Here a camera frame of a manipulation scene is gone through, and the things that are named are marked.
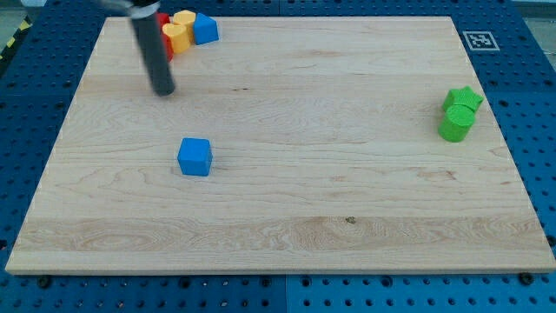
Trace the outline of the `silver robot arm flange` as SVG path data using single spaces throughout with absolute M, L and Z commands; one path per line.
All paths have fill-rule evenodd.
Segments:
M 132 19 L 141 19 L 154 15 L 161 6 L 160 0 L 95 0 L 106 10 L 123 14 Z

